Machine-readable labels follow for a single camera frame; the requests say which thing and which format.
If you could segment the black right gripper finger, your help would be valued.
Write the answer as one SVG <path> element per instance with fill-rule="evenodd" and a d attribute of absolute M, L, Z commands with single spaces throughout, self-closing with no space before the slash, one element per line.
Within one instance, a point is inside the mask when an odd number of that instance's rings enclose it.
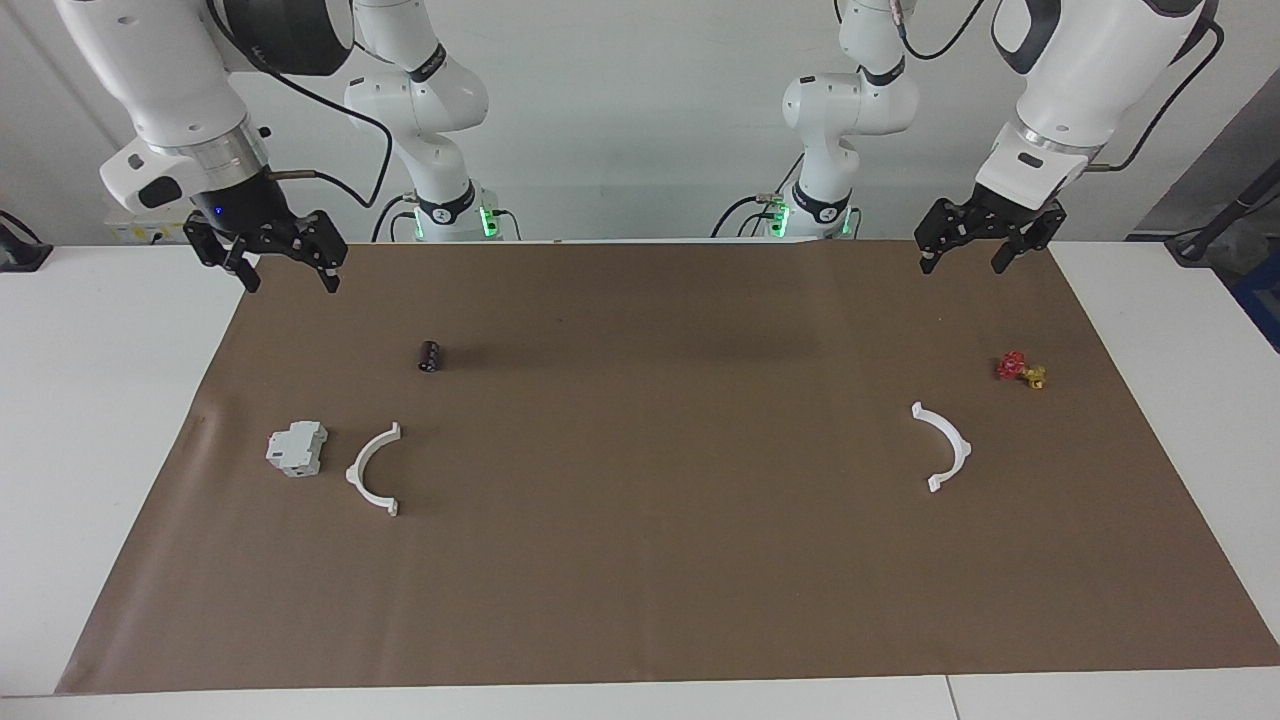
<path fill-rule="evenodd" d="M 248 293 L 259 291 L 261 278 L 244 258 L 246 242 L 241 236 L 224 236 L 205 215 L 188 215 L 183 233 L 202 265 L 223 269 L 237 278 Z"/>
<path fill-rule="evenodd" d="M 311 266 L 328 293 L 340 286 L 339 270 L 348 246 L 325 211 L 314 211 L 296 220 L 296 259 Z"/>

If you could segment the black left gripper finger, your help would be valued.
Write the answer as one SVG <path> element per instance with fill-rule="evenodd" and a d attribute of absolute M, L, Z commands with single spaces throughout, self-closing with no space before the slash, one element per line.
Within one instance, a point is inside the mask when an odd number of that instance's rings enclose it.
<path fill-rule="evenodd" d="M 929 275 L 941 258 L 963 246 L 963 209 L 948 199 L 937 199 L 915 228 L 919 266 Z"/>
<path fill-rule="evenodd" d="M 991 259 L 996 274 L 1004 274 L 1014 260 L 1032 252 L 1046 250 L 1068 214 L 1060 202 L 1051 202 L 1034 219 L 1025 224 L 1001 220 L 1005 241 Z"/>

